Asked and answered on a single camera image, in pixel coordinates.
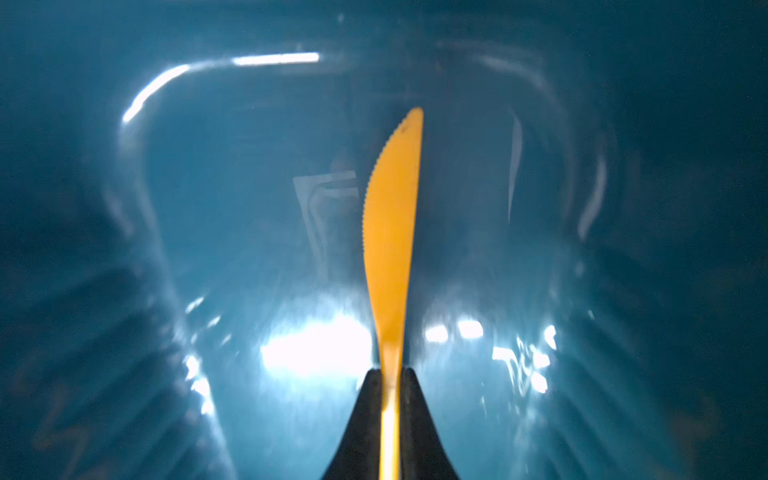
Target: serrated edge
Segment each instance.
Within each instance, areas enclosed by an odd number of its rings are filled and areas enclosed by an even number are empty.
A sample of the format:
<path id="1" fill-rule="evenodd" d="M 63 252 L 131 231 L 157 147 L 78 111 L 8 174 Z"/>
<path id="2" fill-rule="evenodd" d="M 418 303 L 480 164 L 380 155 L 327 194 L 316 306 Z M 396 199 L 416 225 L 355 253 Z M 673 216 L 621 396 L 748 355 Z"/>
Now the serrated edge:
<path id="1" fill-rule="evenodd" d="M 373 177 L 376 175 L 376 170 L 379 168 L 379 161 L 382 159 L 382 155 L 384 154 L 384 150 L 389 146 L 389 142 L 392 141 L 392 139 L 395 137 L 395 134 L 397 133 L 397 130 L 400 129 L 400 127 L 403 126 L 403 124 L 408 120 L 408 117 L 411 115 L 411 112 L 414 111 L 416 108 L 419 107 L 413 107 L 408 110 L 408 113 L 405 115 L 405 117 L 402 118 L 400 123 L 397 124 L 397 127 L 392 131 L 392 133 L 389 135 L 389 138 L 387 138 L 386 143 L 384 143 L 384 147 L 382 147 L 381 151 L 379 152 L 379 156 L 376 157 L 376 163 L 373 165 L 373 170 L 371 170 L 371 176 L 368 177 L 368 184 L 366 185 L 366 198 L 362 201 L 362 254 L 365 256 L 366 254 L 366 207 L 368 206 L 368 190 L 371 188 L 371 183 L 373 182 Z"/>

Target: yellow plastic knife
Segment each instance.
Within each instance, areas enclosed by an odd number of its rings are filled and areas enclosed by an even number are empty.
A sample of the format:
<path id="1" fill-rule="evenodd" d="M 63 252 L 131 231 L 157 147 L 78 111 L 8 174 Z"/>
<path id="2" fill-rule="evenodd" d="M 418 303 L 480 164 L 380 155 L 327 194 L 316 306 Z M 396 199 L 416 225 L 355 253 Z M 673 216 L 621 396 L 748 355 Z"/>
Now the yellow plastic knife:
<path id="1" fill-rule="evenodd" d="M 382 363 L 379 480 L 399 480 L 400 371 L 419 193 L 424 111 L 412 109 L 387 141 L 366 192 L 362 247 Z"/>

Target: teal surface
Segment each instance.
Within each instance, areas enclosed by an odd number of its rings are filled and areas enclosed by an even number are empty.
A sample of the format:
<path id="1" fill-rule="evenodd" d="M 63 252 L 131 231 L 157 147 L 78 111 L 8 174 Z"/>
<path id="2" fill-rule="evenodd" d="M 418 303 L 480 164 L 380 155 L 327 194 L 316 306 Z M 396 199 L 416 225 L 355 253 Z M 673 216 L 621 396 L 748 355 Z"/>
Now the teal surface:
<path id="1" fill-rule="evenodd" d="M 10 8 L 0 478 L 320 478 L 417 105 L 406 363 L 458 476 L 762 478 L 766 9 L 654 6 Z"/>

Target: blue container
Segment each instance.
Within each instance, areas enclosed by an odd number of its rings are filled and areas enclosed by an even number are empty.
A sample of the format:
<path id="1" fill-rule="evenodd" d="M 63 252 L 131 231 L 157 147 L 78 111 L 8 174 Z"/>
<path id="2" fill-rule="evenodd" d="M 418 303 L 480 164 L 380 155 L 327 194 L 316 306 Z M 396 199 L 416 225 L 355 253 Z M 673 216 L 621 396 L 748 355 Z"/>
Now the blue container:
<path id="1" fill-rule="evenodd" d="M 462 480 L 758 478 L 756 24 L 305 7 L 8 9 L 0 478 L 323 477 L 377 365 L 365 188 L 415 106 L 405 361 L 439 442 L 406 457 Z M 703 68 L 665 18 L 743 54 Z M 744 65 L 749 104 L 714 73 Z M 695 120 L 681 92 L 707 82 L 745 141 Z"/>

